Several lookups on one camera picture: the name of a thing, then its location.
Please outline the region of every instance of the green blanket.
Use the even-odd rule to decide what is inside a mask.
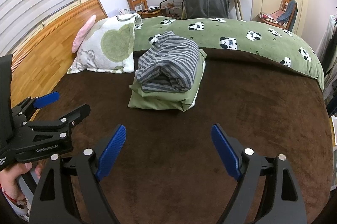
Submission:
[[[206,56],[206,53],[200,49],[197,73],[195,75],[194,83],[192,88],[186,92],[144,92],[142,91],[141,85],[134,79],[134,84],[130,85],[132,95],[129,102],[129,107],[154,110],[188,110],[193,105],[193,102],[195,102],[194,99],[197,96],[199,85],[203,77],[203,63]]]
[[[134,51],[147,50],[165,31],[194,40],[199,47],[242,50],[294,69],[318,81],[324,88],[320,61],[311,47],[296,34],[265,23],[233,19],[143,20],[135,29]]]

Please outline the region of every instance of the wooden headboard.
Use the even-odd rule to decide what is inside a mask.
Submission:
[[[94,14],[96,22],[107,18],[99,0],[89,0],[61,15],[14,54],[12,106],[53,90],[76,57],[71,48],[77,32]]]

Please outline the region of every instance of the gray striped clothing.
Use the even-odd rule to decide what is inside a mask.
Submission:
[[[195,42],[166,31],[138,60],[136,80],[144,92],[190,90],[198,64]]]

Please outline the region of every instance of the green comforter with panda print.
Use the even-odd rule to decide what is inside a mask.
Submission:
[[[191,39],[199,47],[242,50],[282,63],[318,81],[324,88],[320,61],[311,47],[296,34],[254,21],[233,19],[144,19],[135,26],[134,51],[147,50],[165,31]]]

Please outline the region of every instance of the brown blanket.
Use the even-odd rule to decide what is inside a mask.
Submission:
[[[329,119],[316,80],[250,53],[205,52],[196,105],[187,112],[128,108],[133,73],[83,71],[61,79],[55,87],[60,101],[37,119],[55,119],[88,103],[91,114],[73,132],[73,153],[92,147],[118,123],[126,126],[126,143],[101,182],[122,224],[216,223],[236,182],[212,144],[214,123],[260,155],[287,156],[311,223],[328,200],[332,174]],[[255,217],[263,183],[260,179],[247,221]],[[90,222],[76,183],[75,192],[81,215]]]

